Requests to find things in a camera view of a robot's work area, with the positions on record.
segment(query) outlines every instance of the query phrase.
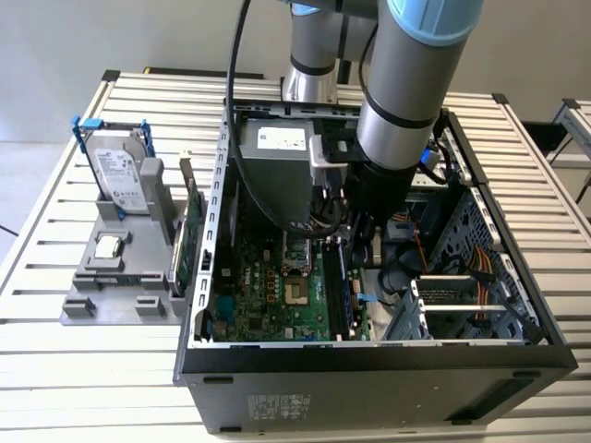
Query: aluminum profile table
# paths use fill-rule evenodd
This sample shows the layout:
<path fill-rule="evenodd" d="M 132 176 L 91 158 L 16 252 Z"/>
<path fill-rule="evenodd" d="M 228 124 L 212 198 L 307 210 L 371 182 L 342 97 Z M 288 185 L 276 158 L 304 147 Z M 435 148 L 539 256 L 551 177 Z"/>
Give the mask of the aluminum profile table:
<path fill-rule="evenodd" d="M 583 154 L 551 153 L 548 158 L 555 168 L 591 169 L 591 102 L 563 99 L 552 123 L 560 123 L 581 147 Z"/>
<path fill-rule="evenodd" d="M 184 198 L 177 155 L 189 150 L 208 195 L 224 80 L 121 74 L 103 81 L 85 114 L 152 125 L 164 181 Z M 273 99 L 279 83 L 238 80 L 236 97 Z M 341 103 L 360 104 L 343 86 Z M 591 228 L 508 104 L 448 95 L 522 248 L 574 349 L 579 369 L 487 428 L 248 436 L 250 440 L 485 443 L 591 441 Z M 0 435 L 8 441 L 219 441 L 187 389 L 172 385 L 179 327 L 62 327 L 61 305 L 97 215 L 90 168 L 66 147 L 0 269 Z"/>

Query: hard drive label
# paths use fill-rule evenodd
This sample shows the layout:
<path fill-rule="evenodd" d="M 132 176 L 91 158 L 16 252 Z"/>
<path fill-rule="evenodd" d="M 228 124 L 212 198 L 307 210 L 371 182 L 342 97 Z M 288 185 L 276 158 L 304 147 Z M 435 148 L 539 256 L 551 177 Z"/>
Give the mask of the hard drive label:
<path fill-rule="evenodd" d="M 95 150 L 94 155 L 115 205 L 126 212 L 147 211 L 133 157 L 124 150 Z"/>

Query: white label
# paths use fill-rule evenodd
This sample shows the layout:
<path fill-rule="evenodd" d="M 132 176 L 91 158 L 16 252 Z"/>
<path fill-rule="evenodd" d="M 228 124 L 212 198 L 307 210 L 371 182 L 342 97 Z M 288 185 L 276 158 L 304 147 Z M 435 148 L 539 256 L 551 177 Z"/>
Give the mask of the white label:
<path fill-rule="evenodd" d="M 251 420 L 303 420 L 308 417 L 310 394 L 247 395 Z"/>
<path fill-rule="evenodd" d="M 262 127 L 260 150 L 306 150 L 306 130 L 301 127 Z"/>
<path fill-rule="evenodd" d="M 147 211 L 133 157 L 124 150 L 95 150 L 109 194 L 115 205 L 126 212 Z"/>

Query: white wall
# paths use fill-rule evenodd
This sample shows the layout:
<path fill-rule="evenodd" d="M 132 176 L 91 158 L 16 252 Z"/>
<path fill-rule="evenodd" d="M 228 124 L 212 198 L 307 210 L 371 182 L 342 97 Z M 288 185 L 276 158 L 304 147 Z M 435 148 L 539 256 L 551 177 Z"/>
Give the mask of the white wall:
<path fill-rule="evenodd" d="M 0 140 L 65 140 L 106 68 L 224 70 L 239 4 L 0 0 Z M 452 89 L 504 92 L 530 119 L 562 97 L 591 98 L 589 17 L 588 0 L 487 0 Z M 278 78 L 289 40 L 288 9 L 253 1 L 238 68 Z"/>

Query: black computer chassis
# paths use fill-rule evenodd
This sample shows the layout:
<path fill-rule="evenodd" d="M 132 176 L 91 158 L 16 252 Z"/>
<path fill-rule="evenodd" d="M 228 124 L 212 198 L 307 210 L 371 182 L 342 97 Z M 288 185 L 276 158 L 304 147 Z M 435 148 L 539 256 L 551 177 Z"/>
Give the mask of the black computer chassis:
<path fill-rule="evenodd" d="M 284 102 L 239 102 L 236 109 L 264 117 L 277 106 L 302 118 L 313 117 L 316 109 L 352 118 L 359 112 L 353 106 Z M 189 388 L 208 432 L 486 425 L 577 367 L 453 113 L 447 127 L 530 295 L 545 344 L 188 349 L 189 308 L 174 380 Z"/>

